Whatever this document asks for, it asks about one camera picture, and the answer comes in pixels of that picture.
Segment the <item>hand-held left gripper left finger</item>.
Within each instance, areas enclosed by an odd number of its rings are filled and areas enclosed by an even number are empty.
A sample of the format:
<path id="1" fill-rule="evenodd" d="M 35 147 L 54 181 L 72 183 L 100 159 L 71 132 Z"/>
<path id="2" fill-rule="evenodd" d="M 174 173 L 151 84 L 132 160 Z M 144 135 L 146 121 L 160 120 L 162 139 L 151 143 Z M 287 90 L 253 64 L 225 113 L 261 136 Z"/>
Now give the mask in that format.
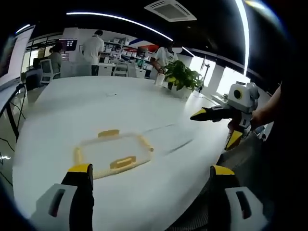
<path id="1" fill-rule="evenodd" d="M 91 231 L 93 207 L 93 166 L 80 164 L 37 200 L 30 221 L 38 231 Z"/>

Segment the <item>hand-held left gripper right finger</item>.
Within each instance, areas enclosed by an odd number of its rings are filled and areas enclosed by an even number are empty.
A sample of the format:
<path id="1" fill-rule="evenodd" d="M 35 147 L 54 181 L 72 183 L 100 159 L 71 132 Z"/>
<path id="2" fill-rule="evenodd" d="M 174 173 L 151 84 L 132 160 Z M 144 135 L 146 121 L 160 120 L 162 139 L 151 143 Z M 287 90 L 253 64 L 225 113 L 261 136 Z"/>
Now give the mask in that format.
<path id="1" fill-rule="evenodd" d="M 266 227 L 263 204 L 239 184 L 232 170 L 212 165 L 209 182 L 210 231 L 261 231 Z"/>

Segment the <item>person's right hand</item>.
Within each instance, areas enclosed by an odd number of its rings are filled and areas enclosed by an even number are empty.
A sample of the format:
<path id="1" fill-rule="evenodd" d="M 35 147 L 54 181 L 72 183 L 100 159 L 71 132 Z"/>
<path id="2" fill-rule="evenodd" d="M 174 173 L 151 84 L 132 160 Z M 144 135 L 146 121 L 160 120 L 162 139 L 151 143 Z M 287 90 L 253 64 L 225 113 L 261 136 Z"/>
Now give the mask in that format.
<path id="1" fill-rule="evenodd" d="M 252 130 L 271 123 L 275 118 L 275 108 L 272 106 L 264 106 L 252 112 L 251 127 Z"/>

